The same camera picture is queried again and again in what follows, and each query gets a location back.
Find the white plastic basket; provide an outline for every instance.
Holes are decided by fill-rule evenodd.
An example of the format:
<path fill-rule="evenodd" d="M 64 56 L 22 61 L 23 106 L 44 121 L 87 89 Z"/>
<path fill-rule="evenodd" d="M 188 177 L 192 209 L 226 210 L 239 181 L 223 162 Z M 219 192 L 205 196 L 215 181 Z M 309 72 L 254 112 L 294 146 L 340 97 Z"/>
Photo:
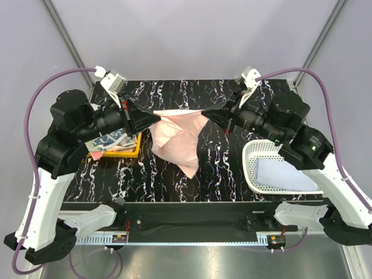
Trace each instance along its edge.
<path fill-rule="evenodd" d="M 272 160 L 284 161 L 283 157 L 278 154 L 280 146 L 266 139 L 256 139 L 248 142 L 243 148 L 243 170 L 245 180 L 249 187 L 261 194 L 274 195 L 298 195 L 298 194 L 323 194 L 323 191 L 299 192 L 288 191 L 278 188 L 272 188 L 256 183 L 254 177 L 256 175 L 257 160 L 259 158 L 268 158 Z"/>

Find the yellow basket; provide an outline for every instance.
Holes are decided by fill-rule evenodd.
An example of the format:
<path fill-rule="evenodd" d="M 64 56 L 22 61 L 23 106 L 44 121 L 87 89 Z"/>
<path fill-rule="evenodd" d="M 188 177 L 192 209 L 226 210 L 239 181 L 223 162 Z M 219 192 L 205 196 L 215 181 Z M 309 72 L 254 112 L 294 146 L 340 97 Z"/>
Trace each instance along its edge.
<path fill-rule="evenodd" d="M 142 138 L 142 133 L 139 133 L 137 135 L 137 146 L 135 148 L 133 148 L 132 152 L 107 151 L 102 155 L 102 157 L 137 158 L 138 154 L 140 152 L 141 138 Z"/>

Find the marble tabletop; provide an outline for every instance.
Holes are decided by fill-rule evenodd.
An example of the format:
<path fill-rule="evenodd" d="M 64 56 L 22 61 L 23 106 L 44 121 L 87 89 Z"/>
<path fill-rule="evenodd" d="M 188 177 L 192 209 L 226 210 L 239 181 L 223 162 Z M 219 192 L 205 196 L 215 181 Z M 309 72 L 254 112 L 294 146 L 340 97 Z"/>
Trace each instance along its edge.
<path fill-rule="evenodd" d="M 124 90 L 138 105 L 149 110 L 205 109 L 228 98 L 234 80 L 129 81 Z M 286 80 L 266 80 L 252 98 L 269 106 L 277 91 L 288 91 Z M 96 84 L 92 103 L 108 96 Z M 178 166 L 151 152 L 152 138 L 145 131 L 138 158 L 87 158 L 71 182 L 65 202 L 99 202 L 118 196 L 126 202 L 295 201 L 323 199 L 321 195 L 266 195 L 254 193 L 242 168 L 244 145 L 259 137 L 239 127 L 225 136 L 210 121 L 199 135 L 199 170 L 189 179 Z"/>

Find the pink towel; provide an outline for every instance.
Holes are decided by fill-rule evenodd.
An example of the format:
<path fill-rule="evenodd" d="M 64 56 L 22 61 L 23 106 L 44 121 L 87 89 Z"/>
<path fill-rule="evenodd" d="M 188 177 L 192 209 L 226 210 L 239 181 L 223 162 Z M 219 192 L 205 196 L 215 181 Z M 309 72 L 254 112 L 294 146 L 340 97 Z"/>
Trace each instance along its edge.
<path fill-rule="evenodd" d="M 208 119 L 200 110 L 156 110 L 154 113 L 162 119 L 150 127 L 152 152 L 176 164 L 188 178 L 193 178 L 199 168 L 198 135 Z"/>

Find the white wall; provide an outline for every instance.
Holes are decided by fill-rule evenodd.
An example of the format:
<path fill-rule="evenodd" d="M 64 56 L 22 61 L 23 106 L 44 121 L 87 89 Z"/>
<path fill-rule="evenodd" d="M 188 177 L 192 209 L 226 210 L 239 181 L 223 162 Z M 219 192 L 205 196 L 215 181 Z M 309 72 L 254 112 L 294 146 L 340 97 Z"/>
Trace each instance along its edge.
<path fill-rule="evenodd" d="M 337 0 L 52 2 L 87 66 L 156 80 L 302 66 Z"/>
<path fill-rule="evenodd" d="M 33 175 L 23 139 L 28 101 L 44 80 L 75 65 L 40 0 L 0 1 L 0 38 L 0 237 L 3 239 L 18 229 L 31 191 Z M 51 123 L 49 108 L 56 96 L 71 88 L 87 92 L 79 74 L 61 78 L 42 92 L 30 123 L 34 147 Z M 0 255 L 0 277 L 19 278 L 11 268 L 13 251 L 1 243 Z M 19 263 L 23 268 L 24 261 Z"/>
<path fill-rule="evenodd" d="M 342 163 L 372 198 L 372 1 L 348 1 L 314 60 L 331 99 Z M 326 109 L 317 84 L 305 77 L 300 93 L 311 106 L 310 122 L 330 139 Z M 372 247 L 362 247 L 370 266 Z"/>

